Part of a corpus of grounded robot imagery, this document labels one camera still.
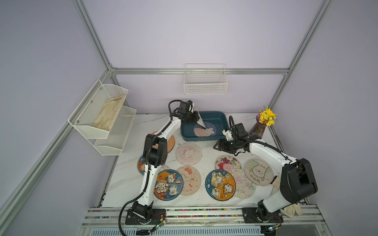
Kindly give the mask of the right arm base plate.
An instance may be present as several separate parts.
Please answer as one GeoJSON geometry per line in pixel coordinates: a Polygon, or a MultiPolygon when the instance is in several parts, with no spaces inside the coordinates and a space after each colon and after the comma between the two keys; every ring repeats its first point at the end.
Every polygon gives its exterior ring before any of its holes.
{"type": "Polygon", "coordinates": [[[263,204],[258,202],[256,207],[243,207],[242,215],[245,223],[282,223],[283,218],[279,210],[269,212],[263,204]]]}

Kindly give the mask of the beige puppy round coaster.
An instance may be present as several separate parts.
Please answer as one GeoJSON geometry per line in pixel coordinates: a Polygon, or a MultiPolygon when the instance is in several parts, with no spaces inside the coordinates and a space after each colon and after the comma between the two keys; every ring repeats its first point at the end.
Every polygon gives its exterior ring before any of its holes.
{"type": "Polygon", "coordinates": [[[247,178],[256,185],[267,186],[274,178],[274,171],[265,161],[252,158],[244,164],[247,178]]]}

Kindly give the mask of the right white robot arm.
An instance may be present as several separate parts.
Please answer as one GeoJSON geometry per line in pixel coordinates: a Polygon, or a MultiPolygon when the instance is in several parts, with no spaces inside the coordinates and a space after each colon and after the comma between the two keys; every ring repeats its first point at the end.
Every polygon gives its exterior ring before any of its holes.
{"type": "Polygon", "coordinates": [[[278,216],[281,209],[317,193],[318,186],[311,163],[307,159],[291,157],[263,142],[256,134],[249,134],[242,123],[234,123],[232,116],[229,116],[229,125],[229,130],[223,131],[225,138],[219,139],[214,145],[215,150],[234,156],[250,153],[267,163],[273,171],[278,171],[279,189],[258,202],[255,208],[255,222],[269,222],[273,217],[278,216]]]}

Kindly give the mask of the pink bunny bow coaster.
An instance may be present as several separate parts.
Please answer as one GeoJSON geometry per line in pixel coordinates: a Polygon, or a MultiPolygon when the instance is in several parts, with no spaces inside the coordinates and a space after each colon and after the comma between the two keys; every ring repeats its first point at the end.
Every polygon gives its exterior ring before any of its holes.
{"type": "Polygon", "coordinates": [[[195,167],[182,166],[177,169],[177,172],[182,176],[184,183],[181,195],[191,196],[200,189],[201,175],[195,167]]]}

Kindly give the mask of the purple bunny round coaster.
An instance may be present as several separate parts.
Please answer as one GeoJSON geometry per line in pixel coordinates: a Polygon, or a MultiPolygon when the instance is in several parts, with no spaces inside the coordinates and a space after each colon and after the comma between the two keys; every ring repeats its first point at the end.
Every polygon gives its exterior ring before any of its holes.
{"type": "Polygon", "coordinates": [[[198,124],[194,127],[194,134],[197,137],[212,137],[216,135],[216,127],[209,122],[204,122],[206,129],[202,129],[198,124]]]}

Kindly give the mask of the cream work gloves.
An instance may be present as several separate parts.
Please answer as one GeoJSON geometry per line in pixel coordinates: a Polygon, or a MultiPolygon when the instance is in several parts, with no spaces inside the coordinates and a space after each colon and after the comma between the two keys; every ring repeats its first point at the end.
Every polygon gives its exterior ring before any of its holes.
{"type": "Polygon", "coordinates": [[[289,205],[280,211],[289,218],[293,218],[295,215],[303,215],[303,210],[300,203],[289,205]]]}

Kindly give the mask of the beige cloth in shelf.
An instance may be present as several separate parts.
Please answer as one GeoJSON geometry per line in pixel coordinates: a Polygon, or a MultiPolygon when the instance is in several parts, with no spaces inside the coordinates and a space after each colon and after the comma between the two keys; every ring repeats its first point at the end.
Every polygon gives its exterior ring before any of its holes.
{"type": "Polygon", "coordinates": [[[121,95],[108,99],[104,103],[99,115],[94,120],[93,127],[110,131],[125,98],[125,95],[121,95]]]}

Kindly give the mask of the white pink butterfly coaster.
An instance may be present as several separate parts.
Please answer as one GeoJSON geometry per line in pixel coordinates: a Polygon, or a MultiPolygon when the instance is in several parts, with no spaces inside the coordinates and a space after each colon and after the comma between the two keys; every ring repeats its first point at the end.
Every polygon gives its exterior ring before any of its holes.
{"type": "Polygon", "coordinates": [[[235,180],[235,197],[247,199],[254,195],[257,185],[251,182],[242,169],[232,169],[229,171],[235,180]]]}

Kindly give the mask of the orange woven round coaster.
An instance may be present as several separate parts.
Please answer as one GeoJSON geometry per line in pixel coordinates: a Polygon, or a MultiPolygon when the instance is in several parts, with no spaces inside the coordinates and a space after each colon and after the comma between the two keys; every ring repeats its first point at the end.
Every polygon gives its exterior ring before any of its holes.
{"type": "MultiPolygon", "coordinates": [[[[174,146],[175,146],[175,138],[174,138],[174,136],[172,135],[172,136],[169,138],[168,142],[167,142],[167,152],[168,152],[168,153],[171,152],[172,149],[174,148],[174,146]]],[[[158,149],[158,144],[154,145],[153,148],[158,149]]]]}

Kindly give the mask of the pink kitty round coaster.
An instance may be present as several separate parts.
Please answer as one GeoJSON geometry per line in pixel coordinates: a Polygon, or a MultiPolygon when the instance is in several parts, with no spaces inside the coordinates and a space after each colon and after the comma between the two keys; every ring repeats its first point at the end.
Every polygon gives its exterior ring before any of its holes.
{"type": "Polygon", "coordinates": [[[197,144],[186,142],[178,146],[175,156],[182,165],[195,165],[202,158],[202,150],[197,144]]]}

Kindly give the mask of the blue denim bear coaster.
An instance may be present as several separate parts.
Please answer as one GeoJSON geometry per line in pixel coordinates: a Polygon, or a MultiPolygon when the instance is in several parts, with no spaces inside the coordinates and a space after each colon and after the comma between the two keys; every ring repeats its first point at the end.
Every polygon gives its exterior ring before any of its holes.
{"type": "Polygon", "coordinates": [[[137,162],[137,170],[141,175],[144,175],[144,173],[145,173],[145,158],[144,158],[144,156],[140,156],[140,158],[137,162]]]}

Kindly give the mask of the blue yellow cartoon coaster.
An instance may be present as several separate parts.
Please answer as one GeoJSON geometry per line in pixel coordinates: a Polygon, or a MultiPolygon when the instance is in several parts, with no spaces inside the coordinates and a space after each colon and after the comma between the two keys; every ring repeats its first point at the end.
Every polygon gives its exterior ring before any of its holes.
{"type": "Polygon", "coordinates": [[[228,201],[236,192],[234,177],[224,170],[213,170],[205,179],[206,192],[216,201],[228,201]]]}

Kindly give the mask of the white butterfly round coaster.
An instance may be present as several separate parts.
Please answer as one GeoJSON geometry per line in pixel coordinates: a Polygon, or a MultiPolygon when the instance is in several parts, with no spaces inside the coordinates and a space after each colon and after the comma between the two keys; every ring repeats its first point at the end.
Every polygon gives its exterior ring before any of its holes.
{"type": "Polygon", "coordinates": [[[200,115],[200,112],[198,111],[197,107],[195,106],[195,104],[193,103],[193,114],[196,118],[196,123],[202,128],[202,129],[206,129],[206,126],[204,124],[204,121],[200,115]]]}

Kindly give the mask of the yellow flower bunch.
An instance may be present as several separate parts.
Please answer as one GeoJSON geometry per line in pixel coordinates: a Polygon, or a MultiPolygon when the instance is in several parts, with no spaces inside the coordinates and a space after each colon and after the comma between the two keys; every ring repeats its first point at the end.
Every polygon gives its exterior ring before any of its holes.
{"type": "Polygon", "coordinates": [[[274,125],[276,120],[277,115],[269,107],[264,107],[257,115],[257,121],[265,126],[274,125]]]}

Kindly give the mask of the teal plastic storage box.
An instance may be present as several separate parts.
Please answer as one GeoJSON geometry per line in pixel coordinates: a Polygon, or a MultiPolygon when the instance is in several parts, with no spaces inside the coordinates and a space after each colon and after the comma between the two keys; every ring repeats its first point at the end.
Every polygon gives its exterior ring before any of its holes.
{"type": "Polygon", "coordinates": [[[228,130],[226,115],[219,111],[200,112],[205,128],[198,123],[183,124],[180,128],[183,139],[187,142],[217,141],[225,139],[224,130],[228,130]]]}

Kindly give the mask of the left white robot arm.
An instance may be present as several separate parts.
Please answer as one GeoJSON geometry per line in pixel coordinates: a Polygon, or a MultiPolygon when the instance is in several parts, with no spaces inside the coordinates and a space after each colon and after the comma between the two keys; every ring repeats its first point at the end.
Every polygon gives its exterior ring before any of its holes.
{"type": "Polygon", "coordinates": [[[168,122],[157,133],[148,134],[145,138],[145,174],[141,193],[123,205],[119,217],[122,217],[128,205],[132,205],[133,212],[142,219],[148,220],[151,217],[157,172],[168,158],[168,141],[182,124],[196,123],[200,120],[199,112],[194,107],[195,104],[191,100],[175,99],[168,103],[168,122]]]}

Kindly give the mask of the green white flower bunny coaster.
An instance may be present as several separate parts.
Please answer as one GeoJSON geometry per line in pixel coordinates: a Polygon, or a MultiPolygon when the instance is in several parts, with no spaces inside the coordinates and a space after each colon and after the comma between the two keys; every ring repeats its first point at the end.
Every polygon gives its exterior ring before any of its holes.
{"type": "Polygon", "coordinates": [[[167,166],[167,165],[161,165],[159,171],[163,172],[163,171],[166,171],[166,170],[169,170],[169,169],[170,169],[169,166],[167,166]]]}

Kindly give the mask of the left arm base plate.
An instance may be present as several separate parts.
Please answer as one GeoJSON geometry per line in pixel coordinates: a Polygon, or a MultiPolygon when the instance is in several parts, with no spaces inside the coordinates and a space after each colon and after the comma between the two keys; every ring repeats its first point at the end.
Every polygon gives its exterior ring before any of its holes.
{"type": "Polygon", "coordinates": [[[126,225],[157,225],[166,217],[166,209],[153,208],[153,204],[141,205],[138,201],[127,210],[126,225]]]}

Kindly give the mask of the blue orange cartoon coaster left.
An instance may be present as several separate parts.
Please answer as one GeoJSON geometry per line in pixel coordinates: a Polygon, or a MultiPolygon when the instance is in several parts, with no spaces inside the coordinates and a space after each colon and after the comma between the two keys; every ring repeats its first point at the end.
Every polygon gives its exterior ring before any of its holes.
{"type": "Polygon", "coordinates": [[[181,174],[175,170],[163,170],[157,175],[154,195],[162,201],[171,201],[177,198],[184,188],[181,174]]]}

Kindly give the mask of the aluminium mounting rail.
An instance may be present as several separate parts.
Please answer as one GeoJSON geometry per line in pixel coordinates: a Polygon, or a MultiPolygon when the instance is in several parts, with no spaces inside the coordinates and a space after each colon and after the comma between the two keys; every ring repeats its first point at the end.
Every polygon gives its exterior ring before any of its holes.
{"type": "MultiPolygon", "coordinates": [[[[246,220],[255,220],[252,211],[244,212],[243,206],[233,207],[166,207],[164,215],[168,226],[238,226],[246,220]]],[[[282,225],[325,224],[317,205],[302,205],[302,214],[288,217],[281,214],[282,225]]],[[[83,220],[82,228],[117,227],[119,207],[90,208],[83,220]]]]}

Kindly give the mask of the white mesh two-tier shelf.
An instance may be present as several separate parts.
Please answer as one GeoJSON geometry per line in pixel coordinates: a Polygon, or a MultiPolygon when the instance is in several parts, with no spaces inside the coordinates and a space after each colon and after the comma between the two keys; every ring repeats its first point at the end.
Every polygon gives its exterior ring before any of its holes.
{"type": "Polygon", "coordinates": [[[136,110],[126,106],[128,90],[98,80],[68,123],[102,156],[120,155],[127,142],[136,110]]]}

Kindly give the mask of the red rose round coaster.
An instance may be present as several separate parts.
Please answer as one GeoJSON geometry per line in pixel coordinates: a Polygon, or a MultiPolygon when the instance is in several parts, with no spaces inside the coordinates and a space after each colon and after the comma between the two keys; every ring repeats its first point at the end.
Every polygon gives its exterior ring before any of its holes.
{"type": "Polygon", "coordinates": [[[215,169],[230,171],[232,169],[242,169],[238,159],[230,155],[221,155],[215,161],[215,169]]]}

